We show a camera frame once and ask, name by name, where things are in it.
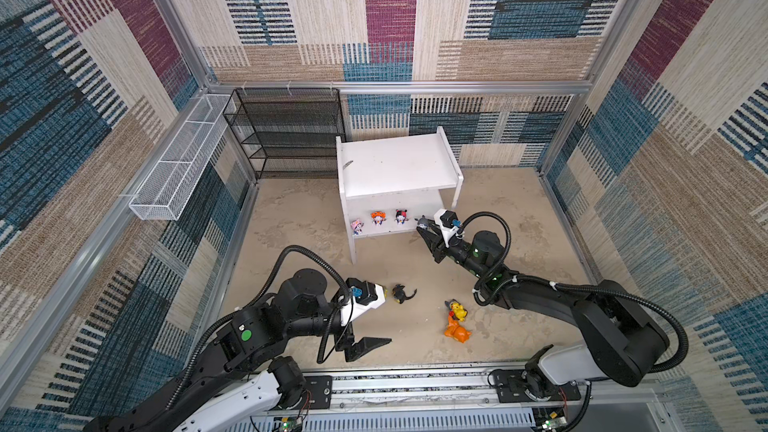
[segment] robotic arm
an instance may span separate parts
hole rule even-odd
[[[312,258],[339,284],[331,304],[325,297],[325,276],[311,268],[296,272],[276,294],[265,294],[289,252]],[[344,281],[316,254],[291,245],[280,254],[255,299],[224,316],[203,334],[184,370],[126,414],[94,418],[85,432],[207,432],[220,430],[257,411],[292,408],[299,402],[306,381],[291,357],[279,357],[288,341],[303,335],[321,337],[321,363],[327,358],[323,356],[332,334],[334,349],[343,350],[347,362],[357,360],[391,341],[365,337],[355,343],[352,331],[351,320],[384,301],[381,285],[354,278]],[[213,332],[216,337],[208,342]],[[218,395],[268,360],[272,362],[264,372]]]
[[[475,234],[472,243],[463,240],[464,227],[479,216],[500,221],[507,234],[505,246],[489,231]],[[685,358],[687,336],[677,320],[656,304],[627,293],[619,283],[558,284],[504,265],[509,227],[492,212],[479,212],[462,224],[454,212],[441,209],[435,220],[422,216],[417,230],[435,262],[450,257],[478,278],[474,293],[479,305],[539,312],[579,328],[583,341],[565,348],[549,345],[528,362],[524,378],[532,398],[547,398],[571,380],[603,376],[634,387],[646,373],[675,367]],[[669,347],[669,339],[641,305],[670,322],[678,336],[677,353],[661,364],[656,361]]]

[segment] black mesh rack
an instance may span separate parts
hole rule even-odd
[[[226,122],[258,178],[337,177],[336,137],[346,141],[337,89],[237,89]]]

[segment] beige floor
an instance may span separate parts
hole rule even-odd
[[[562,282],[586,283],[533,169],[476,168],[464,174],[456,213],[465,218],[488,210],[504,217],[513,234],[509,267]],[[568,344],[581,337],[575,327],[540,314],[478,307],[471,294],[474,277],[448,260],[435,264],[416,232],[357,241],[358,264],[353,266],[345,226],[336,180],[264,180],[222,314],[251,300],[280,251],[296,244],[319,254],[343,277],[370,280],[389,289],[399,282],[408,293],[418,289],[414,299],[404,304],[389,299],[355,320],[356,338],[390,337],[390,344],[353,364],[346,364],[342,353],[334,353],[324,367],[525,359],[546,344]],[[483,229],[499,234],[503,243],[503,230],[490,218],[475,220],[467,239]],[[300,254],[289,255],[273,290],[296,270],[312,264]],[[328,294],[335,291],[329,278]],[[444,301],[451,298],[469,310],[465,326],[473,335],[465,344],[443,335]],[[314,337],[293,339],[286,354],[304,369],[318,368],[318,343]]]

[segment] white wire basket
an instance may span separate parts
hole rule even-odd
[[[206,94],[197,103],[131,199],[136,216],[179,219],[226,130],[223,113],[233,113],[234,108],[228,95]]]

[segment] lower shelf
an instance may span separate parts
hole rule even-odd
[[[359,218],[363,222],[362,234],[353,235],[354,238],[375,237],[377,235],[398,234],[400,232],[413,232],[416,223],[421,216],[432,218],[437,210],[444,207],[439,190],[427,190],[423,192],[408,192],[388,196],[356,198],[347,202],[350,223]],[[408,211],[408,220],[405,224],[395,221],[395,210],[404,208]],[[371,213],[382,211],[386,214],[386,220],[380,226],[373,224]]]

